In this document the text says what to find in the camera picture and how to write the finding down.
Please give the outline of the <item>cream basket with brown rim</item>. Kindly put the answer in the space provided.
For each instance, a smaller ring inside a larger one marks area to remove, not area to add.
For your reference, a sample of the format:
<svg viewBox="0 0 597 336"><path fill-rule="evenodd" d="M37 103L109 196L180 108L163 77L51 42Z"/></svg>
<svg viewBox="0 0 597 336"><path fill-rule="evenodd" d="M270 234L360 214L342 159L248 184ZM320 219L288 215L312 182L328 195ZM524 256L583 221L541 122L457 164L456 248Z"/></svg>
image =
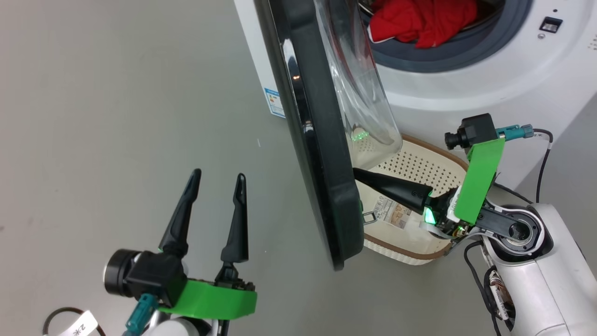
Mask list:
<svg viewBox="0 0 597 336"><path fill-rule="evenodd" d="M465 178L468 165L457 156L410 136L403 136L399 152L380 162L372 172L422 183L439 196L458 187ZM373 209L377 191L357 183L364 206L364 246L385 257L412 266L421 266L443 257L448 240L439 239L420 228L422 215L411 211L405 229L377 220Z"/></svg>

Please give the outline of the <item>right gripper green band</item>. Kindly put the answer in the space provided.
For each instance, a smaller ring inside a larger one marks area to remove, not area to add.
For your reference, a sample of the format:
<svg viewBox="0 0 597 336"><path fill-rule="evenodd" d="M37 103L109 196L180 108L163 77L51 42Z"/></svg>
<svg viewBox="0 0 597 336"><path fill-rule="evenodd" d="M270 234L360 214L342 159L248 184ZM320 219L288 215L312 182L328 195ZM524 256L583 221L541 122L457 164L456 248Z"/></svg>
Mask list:
<svg viewBox="0 0 597 336"><path fill-rule="evenodd" d="M505 147L505 139L476 143L467 155L469 166L461 185L436 197L433 188L424 184L354 168L354 178L378 193L406 206L423 210L422 229L437 238L464 236L475 227L486 195L494 180Z"/></svg>

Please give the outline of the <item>black washing machine door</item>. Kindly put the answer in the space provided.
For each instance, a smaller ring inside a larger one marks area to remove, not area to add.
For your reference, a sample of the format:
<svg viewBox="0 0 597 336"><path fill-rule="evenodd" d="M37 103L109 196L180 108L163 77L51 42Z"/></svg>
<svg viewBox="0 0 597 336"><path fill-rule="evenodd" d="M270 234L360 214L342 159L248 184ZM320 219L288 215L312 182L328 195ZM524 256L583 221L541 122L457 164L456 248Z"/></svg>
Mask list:
<svg viewBox="0 0 597 336"><path fill-rule="evenodd" d="M354 168L399 151L357 0L254 0L273 78L328 260L364 247Z"/></svg>

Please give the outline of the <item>blue energy label sticker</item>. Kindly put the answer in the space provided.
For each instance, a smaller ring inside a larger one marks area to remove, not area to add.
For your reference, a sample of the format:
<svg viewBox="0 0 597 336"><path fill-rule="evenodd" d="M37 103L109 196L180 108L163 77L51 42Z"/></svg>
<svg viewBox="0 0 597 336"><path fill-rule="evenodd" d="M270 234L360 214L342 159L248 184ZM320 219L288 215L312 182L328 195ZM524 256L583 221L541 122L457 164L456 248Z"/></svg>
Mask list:
<svg viewBox="0 0 597 336"><path fill-rule="evenodd" d="M276 90L271 90L266 87L264 87L263 90L271 114L285 118L285 112L279 93Z"/></svg>

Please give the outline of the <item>white front-load washing machine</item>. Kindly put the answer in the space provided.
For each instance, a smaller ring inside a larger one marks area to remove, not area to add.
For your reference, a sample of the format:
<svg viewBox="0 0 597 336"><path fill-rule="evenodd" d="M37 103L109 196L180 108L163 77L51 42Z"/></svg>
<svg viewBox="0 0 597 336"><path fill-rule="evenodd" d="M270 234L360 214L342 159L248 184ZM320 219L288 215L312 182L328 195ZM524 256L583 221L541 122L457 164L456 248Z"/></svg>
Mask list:
<svg viewBox="0 0 597 336"><path fill-rule="evenodd" d="M375 0L357 0L365 32ZM261 89L276 90L254 0L233 0ZM476 0L475 21L439 47L369 40L402 136L442 146L461 119L563 133L597 95L597 0Z"/></svg>

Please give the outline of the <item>printed basket label sticker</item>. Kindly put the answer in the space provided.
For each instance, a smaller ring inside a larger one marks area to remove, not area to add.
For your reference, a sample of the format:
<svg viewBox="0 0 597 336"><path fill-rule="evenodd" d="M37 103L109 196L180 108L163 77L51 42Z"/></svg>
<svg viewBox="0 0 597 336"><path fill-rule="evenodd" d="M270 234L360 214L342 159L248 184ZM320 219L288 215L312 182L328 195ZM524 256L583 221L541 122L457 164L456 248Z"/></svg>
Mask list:
<svg viewBox="0 0 597 336"><path fill-rule="evenodd" d="M394 227L405 229L411 215L411 210L390 198L379 196L376 200L373 213L377 220L382 220L384 223Z"/></svg>

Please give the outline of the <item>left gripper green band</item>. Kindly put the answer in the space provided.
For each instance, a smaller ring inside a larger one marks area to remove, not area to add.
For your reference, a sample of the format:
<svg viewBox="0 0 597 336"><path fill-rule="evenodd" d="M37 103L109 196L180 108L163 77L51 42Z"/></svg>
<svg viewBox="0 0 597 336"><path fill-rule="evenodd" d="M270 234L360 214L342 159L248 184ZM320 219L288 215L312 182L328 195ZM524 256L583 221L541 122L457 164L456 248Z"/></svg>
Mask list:
<svg viewBox="0 0 597 336"><path fill-rule="evenodd" d="M159 244L162 253L178 258L187 255L188 226L192 207L200 189L202 171L194 169ZM215 282L188 280L173 308L160 307L159 311L205 320L235 320L255 313L257 293L255 285L239 278L232 263L248 261L247 179L238 174L233 193L234 212L226 246L222 249L221 270Z"/></svg>

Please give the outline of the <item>red and white garment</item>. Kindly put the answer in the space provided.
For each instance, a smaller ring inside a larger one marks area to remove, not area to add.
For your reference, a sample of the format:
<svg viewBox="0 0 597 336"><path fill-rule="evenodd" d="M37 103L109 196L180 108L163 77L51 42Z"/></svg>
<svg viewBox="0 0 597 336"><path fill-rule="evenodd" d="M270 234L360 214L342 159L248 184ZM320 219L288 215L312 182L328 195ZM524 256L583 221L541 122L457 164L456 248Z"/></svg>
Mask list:
<svg viewBox="0 0 597 336"><path fill-rule="evenodd" d="M367 26L369 40L415 42L416 49L439 47L477 17L476 0L375 0Z"/></svg>

